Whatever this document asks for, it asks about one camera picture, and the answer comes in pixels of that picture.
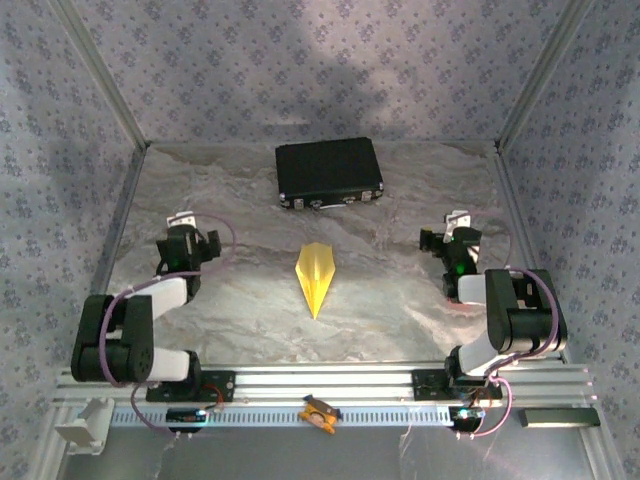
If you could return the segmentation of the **yellow paper sheet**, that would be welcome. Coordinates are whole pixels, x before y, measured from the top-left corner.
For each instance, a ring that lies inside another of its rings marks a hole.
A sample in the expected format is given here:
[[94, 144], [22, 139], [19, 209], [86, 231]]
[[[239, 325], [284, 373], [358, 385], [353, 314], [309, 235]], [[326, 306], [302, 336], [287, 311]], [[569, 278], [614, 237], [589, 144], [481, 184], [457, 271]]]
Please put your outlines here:
[[319, 315], [335, 270], [331, 245], [313, 242], [301, 247], [295, 272], [313, 319]]

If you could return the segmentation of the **black hard case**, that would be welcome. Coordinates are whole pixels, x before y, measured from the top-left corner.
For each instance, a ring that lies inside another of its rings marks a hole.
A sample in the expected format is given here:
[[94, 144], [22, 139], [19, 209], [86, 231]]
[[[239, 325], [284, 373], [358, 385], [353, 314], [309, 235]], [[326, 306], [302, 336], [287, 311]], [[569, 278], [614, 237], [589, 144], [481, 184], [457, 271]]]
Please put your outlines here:
[[380, 198], [385, 189], [367, 137], [286, 144], [275, 148], [279, 204], [321, 209]]

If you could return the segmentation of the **yellow orange connector clip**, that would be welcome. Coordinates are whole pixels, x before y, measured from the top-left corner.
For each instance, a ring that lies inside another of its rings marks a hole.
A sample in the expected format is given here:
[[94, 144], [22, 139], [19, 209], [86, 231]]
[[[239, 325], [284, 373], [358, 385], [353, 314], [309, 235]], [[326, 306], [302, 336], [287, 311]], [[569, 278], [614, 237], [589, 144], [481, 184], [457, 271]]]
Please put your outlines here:
[[306, 395], [303, 400], [305, 407], [298, 413], [298, 418], [328, 434], [334, 435], [335, 424], [343, 418], [341, 410], [330, 406], [311, 394]]

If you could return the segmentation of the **aluminium side rail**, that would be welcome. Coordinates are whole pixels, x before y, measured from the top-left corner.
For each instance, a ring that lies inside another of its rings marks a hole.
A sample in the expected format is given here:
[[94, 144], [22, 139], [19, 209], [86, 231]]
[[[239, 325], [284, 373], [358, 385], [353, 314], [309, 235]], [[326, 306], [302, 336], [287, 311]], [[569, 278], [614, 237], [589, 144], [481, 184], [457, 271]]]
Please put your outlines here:
[[509, 265], [542, 269], [542, 262], [535, 249], [520, 205], [517, 188], [508, 171], [508, 163], [503, 158], [498, 142], [494, 143], [494, 150], [493, 176], [510, 231]]
[[89, 287], [90, 294], [105, 293], [109, 286], [118, 246], [133, 202], [147, 149], [148, 145], [143, 144], [141, 147], [135, 147], [133, 150], [122, 188], [119, 191], [118, 200], [110, 218], [102, 254], [91, 280]]

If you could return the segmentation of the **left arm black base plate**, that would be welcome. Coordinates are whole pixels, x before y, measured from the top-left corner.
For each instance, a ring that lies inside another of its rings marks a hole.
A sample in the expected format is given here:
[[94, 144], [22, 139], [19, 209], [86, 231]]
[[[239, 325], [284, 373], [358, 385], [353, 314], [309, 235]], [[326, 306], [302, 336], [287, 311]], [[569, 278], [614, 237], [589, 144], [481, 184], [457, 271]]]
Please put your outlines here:
[[162, 382], [148, 389], [145, 399], [150, 403], [228, 403], [233, 401], [235, 385], [235, 371], [202, 370], [181, 382]]

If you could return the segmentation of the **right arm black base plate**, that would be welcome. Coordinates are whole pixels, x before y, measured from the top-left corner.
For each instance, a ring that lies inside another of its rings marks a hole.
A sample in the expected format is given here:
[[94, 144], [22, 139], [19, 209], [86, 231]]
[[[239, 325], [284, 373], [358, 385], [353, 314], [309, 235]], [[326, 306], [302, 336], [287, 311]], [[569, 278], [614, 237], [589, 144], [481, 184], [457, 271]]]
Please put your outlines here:
[[463, 375], [453, 378], [444, 369], [416, 369], [411, 372], [413, 397], [426, 400], [500, 400], [500, 387], [492, 386], [483, 377]]

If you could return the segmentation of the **long aluminium base rail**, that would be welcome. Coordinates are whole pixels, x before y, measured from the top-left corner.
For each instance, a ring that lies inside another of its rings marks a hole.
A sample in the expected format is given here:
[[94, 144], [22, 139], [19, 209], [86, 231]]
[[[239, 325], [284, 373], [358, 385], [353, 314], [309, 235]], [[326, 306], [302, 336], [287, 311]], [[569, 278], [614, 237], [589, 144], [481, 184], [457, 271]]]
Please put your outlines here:
[[[276, 365], [211, 365], [211, 370], [236, 373], [227, 406], [300, 406], [311, 394], [335, 407], [455, 405], [464, 400], [414, 398], [412, 373], [434, 369], [434, 362], [325, 363]], [[500, 371], [516, 407], [585, 406], [598, 401], [591, 374], [584, 365], [558, 359], [522, 361]]]

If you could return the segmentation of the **aluminium frame post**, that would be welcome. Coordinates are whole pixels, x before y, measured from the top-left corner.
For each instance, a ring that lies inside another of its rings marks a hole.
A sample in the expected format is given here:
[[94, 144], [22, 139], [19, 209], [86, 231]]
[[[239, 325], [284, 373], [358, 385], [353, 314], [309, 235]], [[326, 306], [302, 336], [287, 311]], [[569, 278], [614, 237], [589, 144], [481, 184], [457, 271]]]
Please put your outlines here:
[[496, 149], [500, 155], [506, 154], [514, 145], [552, 75], [571, 46], [581, 24], [595, 3], [596, 0], [566, 0], [563, 10], [550, 31], [496, 140]]
[[89, 30], [85, 26], [72, 0], [47, 0], [82, 58], [93, 81], [111, 108], [116, 120], [138, 150], [147, 148], [146, 138], [131, 109], [122, 96], [114, 77], [100, 55]]

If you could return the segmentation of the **white plastic bracket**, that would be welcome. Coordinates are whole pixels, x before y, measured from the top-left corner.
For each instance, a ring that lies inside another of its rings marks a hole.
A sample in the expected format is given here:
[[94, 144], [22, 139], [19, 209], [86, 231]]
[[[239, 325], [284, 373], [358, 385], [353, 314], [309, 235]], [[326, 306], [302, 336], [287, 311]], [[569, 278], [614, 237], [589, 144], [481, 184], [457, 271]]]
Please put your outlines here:
[[54, 426], [67, 443], [70, 455], [100, 455], [105, 446], [115, 409], [111, 398], [91, 398], [71, 420]]

